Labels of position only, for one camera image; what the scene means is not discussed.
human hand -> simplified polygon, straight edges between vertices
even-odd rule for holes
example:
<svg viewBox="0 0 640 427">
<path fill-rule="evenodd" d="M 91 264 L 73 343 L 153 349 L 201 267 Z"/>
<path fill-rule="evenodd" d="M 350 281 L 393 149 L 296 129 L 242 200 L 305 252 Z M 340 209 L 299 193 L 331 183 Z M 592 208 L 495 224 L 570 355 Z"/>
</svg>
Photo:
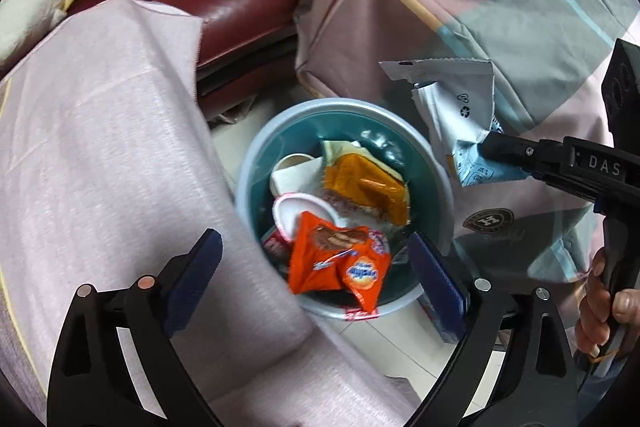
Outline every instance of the human hand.
<svg viewBox="0 0 640 427">
<path fill-rule="evenodd" d="M 620 349 L 622 355 L 633 349 L 640 333 L 640 290 L 628 289 L 616 293 L 612 306 L 611 295 L 600 280 L 605 263 L 604 248 L 601 248 L 593 258 L 587 295 L 580 302 L 580 319 L 575 325 L 578 349 L 592 357 L 597 357 L 599 346 L 609 340 L 609 314 L 620 324 L 631 326 Z"/>
</svg>

teal bowl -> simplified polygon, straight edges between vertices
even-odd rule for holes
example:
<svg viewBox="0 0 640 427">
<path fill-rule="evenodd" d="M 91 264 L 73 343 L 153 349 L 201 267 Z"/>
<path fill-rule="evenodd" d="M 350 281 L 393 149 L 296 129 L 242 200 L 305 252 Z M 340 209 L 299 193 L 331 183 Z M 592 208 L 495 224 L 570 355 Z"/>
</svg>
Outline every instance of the teal bowl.
<svg viewBox="0 0 640 427">
<path fill-rule="evenodd" d="M 373 156 L 402 174 L 411 196 L 413 224 L 446 255 L 453 232 L 453 198 L 444 168 L 436 162 L 425 138 L 402 118 L 360 100 L 324 98 L 303 102 L 274 117 L 258 133 L 244 158 L 236 187 L 236 211 L 260 239 L 272 226 L 271 171 L 284 156 L 320 156 L 321 140 L 357 140 Z M 358 312 L 344 291 L 300 295 L 308 311 L 336 319 L 370 318 L 399 310 L 422 294 L 408 264 L 387 273 L 378 308 Z"/>
</svg>

white plastic wrapper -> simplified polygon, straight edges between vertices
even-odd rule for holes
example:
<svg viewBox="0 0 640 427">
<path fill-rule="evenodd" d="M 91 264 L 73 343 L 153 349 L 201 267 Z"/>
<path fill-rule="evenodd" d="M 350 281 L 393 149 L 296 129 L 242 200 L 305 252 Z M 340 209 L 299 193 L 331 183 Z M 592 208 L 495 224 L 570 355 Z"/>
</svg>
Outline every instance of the white plastic wrapper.
<svg viewBox="0 0 640 427">
<path fill-rule="evenodd" d="M 429 58 L 380 62 L 391 80 L 414 84 L 415 105 L 431 129 L 431 144 L 463 187 L 521 180 L 521 169 L 482 158 L 478 144 L 502 132 L 494 116 L 494 67 L 490 60 Z"/>
</svg>

biscuit wrapper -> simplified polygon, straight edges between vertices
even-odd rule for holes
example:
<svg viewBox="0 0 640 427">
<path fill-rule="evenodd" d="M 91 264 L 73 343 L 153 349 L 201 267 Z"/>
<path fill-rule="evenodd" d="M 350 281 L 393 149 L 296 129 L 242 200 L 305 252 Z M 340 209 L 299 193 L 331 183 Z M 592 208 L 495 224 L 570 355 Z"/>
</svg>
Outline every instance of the biscuit wrapper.
<svg viewBox="0 0 640 427">
<path fill-rule="evenodd" d="M 409 222 L 409 190 L 402 176 L 359 144 L 323 141 L 324 188 L 333 190 L 396 226 Z"/>
<path fill-rule="evenodd" d="M 289 261 L 289 288 L 295 294 L 346 289 L 371 313 L 390 262 L 379 231 L 342 229 L 303 212 Z"/>
</svg>

blue gripper pad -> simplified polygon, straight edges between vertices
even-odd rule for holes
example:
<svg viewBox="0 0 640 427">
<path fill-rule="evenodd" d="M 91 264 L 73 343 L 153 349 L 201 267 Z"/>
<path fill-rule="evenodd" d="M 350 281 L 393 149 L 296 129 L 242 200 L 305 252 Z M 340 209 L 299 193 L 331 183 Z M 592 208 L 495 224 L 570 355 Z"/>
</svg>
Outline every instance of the blue gripper pad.
<svg viewBox="0 0 640 427">
<path fill-rule="evenodd" d="M 434 315 L 431 317 L 434 326 L 443 338 L 460 340 L 466 332 L 468 292 L 460 287 L 456 277 L 447 274 L 442 254 L 427 237 L 412 233 L 408 253 L 409 262 L 424 289 L 430 312 Z"/>
<path fill-rule="evenodd" d="M 191 250 L 194 253 L 189 266 L 166 296 L 164 333 L 171 338 L 189 324 L 213 273 L 222 260 L 222 236 L 213 229 L 207 230 Z"/>
</svg>

